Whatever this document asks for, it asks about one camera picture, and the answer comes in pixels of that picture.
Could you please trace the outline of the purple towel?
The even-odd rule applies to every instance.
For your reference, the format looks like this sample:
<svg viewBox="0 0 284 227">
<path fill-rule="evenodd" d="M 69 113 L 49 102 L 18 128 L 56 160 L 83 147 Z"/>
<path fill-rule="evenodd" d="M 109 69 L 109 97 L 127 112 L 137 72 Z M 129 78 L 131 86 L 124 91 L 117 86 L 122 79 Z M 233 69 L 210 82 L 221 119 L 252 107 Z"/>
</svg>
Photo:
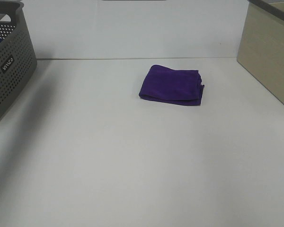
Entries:
<svg viewBox="0 0 284 227">
<path fill-rule="evenodd" d="M 139 97 L 183 106 L 200 106 L 204 85 L 198 70 L 174 70 L 153 65 L 147 73 Z"/>
</svg>

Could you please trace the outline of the beige storage bin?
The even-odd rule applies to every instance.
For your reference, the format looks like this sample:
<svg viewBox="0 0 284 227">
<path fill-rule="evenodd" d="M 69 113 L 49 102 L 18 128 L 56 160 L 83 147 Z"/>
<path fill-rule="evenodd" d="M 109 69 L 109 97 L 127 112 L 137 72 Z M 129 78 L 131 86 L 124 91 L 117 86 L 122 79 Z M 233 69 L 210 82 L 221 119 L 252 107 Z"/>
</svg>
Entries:
<svg viewBox="0 0 284 227">
<path fill-rule="evenodd" d="M 284 105 L 284 0 L 250 0 L 238 63 Z"/>
</svg>

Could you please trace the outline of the grey perforated basket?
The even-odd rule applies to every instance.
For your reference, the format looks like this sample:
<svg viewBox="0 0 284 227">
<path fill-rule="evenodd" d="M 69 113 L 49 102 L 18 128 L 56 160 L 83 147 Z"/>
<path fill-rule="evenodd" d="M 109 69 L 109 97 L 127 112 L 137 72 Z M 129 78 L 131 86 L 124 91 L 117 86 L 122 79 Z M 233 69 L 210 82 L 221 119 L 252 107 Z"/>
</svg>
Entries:
<svg viewBox="0 0 284 227">
<path fill-rule="evenodd" d="M 13 105 L 37 67 L 24 4 L 0 0 L 0 14 L 10 21 L 0 21 L 0 120 Z"/>
</svg>

